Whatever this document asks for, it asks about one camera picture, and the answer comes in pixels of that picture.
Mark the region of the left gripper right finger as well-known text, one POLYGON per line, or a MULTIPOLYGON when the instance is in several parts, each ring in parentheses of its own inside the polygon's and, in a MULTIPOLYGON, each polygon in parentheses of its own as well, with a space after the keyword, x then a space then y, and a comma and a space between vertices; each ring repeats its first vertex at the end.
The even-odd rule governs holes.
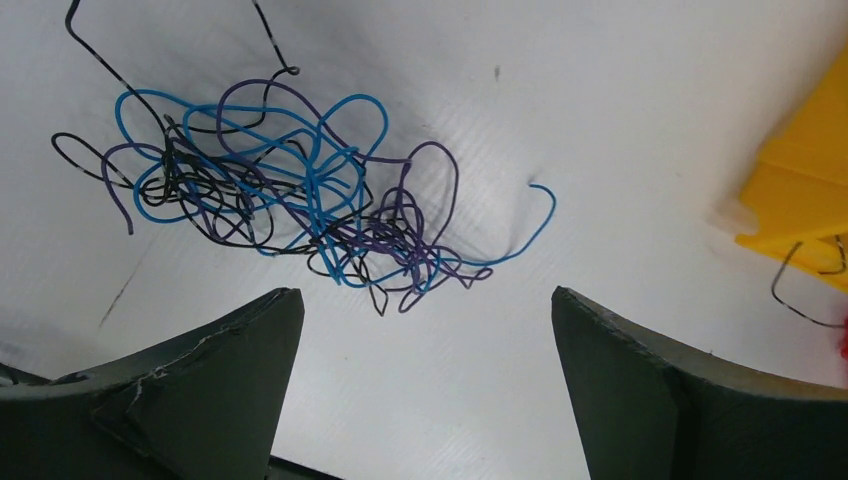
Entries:
POLYGON ((748 368, 572 289, 552 327, 594 479, 843 479, 847 393, 748 368))

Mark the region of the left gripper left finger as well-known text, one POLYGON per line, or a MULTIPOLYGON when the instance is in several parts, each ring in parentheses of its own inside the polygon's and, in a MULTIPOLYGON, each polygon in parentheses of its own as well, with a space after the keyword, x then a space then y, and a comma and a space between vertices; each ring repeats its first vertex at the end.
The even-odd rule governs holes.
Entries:
POLYGON ((262 479, 304 323, 279 288, 55 380, 1 389, 5 479, 262 479))

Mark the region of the red plastic bin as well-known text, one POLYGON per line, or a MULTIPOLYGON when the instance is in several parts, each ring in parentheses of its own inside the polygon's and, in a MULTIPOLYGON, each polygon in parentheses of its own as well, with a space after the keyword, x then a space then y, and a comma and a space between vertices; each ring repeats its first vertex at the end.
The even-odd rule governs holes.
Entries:
POLYGON ((848 330, 845 329, 839 347, 841 357, 848 361, 848 330))

